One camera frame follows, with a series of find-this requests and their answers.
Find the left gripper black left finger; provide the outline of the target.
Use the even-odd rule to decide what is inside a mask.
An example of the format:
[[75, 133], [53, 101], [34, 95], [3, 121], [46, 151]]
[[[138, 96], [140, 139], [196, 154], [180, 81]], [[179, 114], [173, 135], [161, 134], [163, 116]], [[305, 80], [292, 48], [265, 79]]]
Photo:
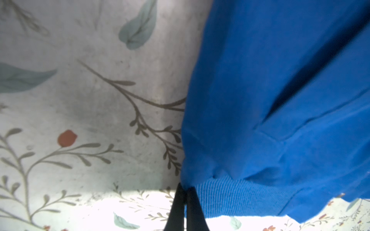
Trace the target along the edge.
[[186, 203], [187, 194], [179, 183], [164, 231], [184, 231]]

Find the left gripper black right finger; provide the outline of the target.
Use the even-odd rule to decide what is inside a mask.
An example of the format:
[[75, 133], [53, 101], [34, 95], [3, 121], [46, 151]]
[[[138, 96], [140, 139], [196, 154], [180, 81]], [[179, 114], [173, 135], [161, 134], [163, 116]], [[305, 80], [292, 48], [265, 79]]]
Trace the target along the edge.
[[187, 231], [209, 231], [195, 187], [187, 190]]

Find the blue red white hooded jacket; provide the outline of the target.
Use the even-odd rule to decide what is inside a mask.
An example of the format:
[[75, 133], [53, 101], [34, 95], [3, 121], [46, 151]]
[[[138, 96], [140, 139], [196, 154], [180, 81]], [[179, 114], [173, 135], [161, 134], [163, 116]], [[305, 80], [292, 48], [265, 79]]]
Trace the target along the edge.
[[370, 197], [369, 1], [214, 1], [182, 123], [205, 217]]

